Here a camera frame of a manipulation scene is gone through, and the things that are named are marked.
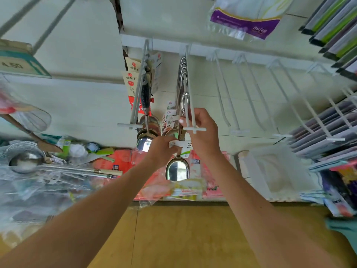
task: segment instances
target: wooden spoon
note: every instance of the wooden spoon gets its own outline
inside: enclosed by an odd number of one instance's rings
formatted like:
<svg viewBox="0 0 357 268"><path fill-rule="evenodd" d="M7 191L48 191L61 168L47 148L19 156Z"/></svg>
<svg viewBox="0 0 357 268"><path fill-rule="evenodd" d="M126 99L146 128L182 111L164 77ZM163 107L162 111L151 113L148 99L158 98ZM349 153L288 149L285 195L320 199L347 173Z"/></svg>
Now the wooden spoon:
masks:
<svg viewBox="0 0 357 268"><path fill-rule="evenodd" d="M53 144L47 143L45 140L39 138L37 135L35 135L32 131L27 130L20 122L18 122L16 119L14 119L12 116L8 114L0 114L0 117L5 119L6 121L10 122L12 125L14 125L16 128L20 129L24 133L28 134L31 136L33 139L37 140L37 147L45 152L63 152L63 150Z"/></svg>

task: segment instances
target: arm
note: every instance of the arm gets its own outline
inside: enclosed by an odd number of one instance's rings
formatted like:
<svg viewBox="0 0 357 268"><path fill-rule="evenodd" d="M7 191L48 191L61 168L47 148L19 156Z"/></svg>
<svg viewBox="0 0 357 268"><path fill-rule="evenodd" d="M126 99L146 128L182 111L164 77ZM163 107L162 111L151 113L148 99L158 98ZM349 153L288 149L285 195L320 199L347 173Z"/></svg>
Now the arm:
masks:
<svg viewBox="0 0 357 268"><path fill-rule="evenodd" d="M193 148L216 179L261 267L337 267L295 219L278 212L244 180L222 155L214 120L205 109L194 111L197 125L207 131L190 134Z"/></svg>
<svg viewBox="0 0 357 268"><path fill-rule="evenodd" d="M56 216L3 256L0 267L87 267L148 178L177 152L168 148L171 140L154 139L140 164Z"/></svg>

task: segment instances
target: hand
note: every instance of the hand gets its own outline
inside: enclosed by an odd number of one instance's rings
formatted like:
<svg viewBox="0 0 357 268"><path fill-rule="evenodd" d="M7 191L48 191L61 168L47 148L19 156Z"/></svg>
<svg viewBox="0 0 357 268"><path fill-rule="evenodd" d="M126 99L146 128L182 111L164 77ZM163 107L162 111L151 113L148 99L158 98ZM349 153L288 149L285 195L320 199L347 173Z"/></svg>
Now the hand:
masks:
<svg viewBox="0 0 357 268"><path fill-rule="evenodd" d="M166 166L172 155L179 152L180 148L177 146L168 147L169 142L173 140L177 139L174 136L158 136L152 140L145 160L155 166L156 170Z"/></svg>
<svg viewBox="0 0 357 268"><path fill-rule="evenodd" d="M193 131L188 131L194 151L203 161L208 156L221 154L218 141L218 127L213 118L211 118L204 108L195 108L194 115L196 125L207 129L207 131L197 131L196 134ZM186 119L184 117L181 117L179 121L184 127L186 126Z"/></svg>

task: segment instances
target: yellow tile floor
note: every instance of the yellow tile floor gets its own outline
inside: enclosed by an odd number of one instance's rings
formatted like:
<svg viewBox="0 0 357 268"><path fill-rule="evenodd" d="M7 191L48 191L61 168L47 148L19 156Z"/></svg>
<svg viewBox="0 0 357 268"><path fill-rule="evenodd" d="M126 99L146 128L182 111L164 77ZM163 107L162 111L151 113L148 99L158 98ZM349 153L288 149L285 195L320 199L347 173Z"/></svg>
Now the yellow tile floor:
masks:
<svg viewBox="0 0 357 268"><path fill-rule="evenodd" d="M277 208L300 219L307 234L345 267L357 266L346 238L325 228L325 207ZM8 250L0 242L0 255ZM229 207L153 206L128 208L89 265L102 267L259 266Z"/></svg>

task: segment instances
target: person's left hand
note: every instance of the person's left hand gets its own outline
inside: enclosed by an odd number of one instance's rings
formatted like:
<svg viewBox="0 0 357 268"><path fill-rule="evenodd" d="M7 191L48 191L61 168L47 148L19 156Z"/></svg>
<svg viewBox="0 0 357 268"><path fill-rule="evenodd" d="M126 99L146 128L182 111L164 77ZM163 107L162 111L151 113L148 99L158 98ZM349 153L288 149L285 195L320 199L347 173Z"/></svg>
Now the person's left hand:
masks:
<svg viewBox="0 0 357 268"><path fill-rule="evenodd" d="M177 139L174 136L158 136L154 138L145 159L154 164L156 169L166 166L172 155L180 151L180 147L168 147L169 142L173 140Z"/></svg>

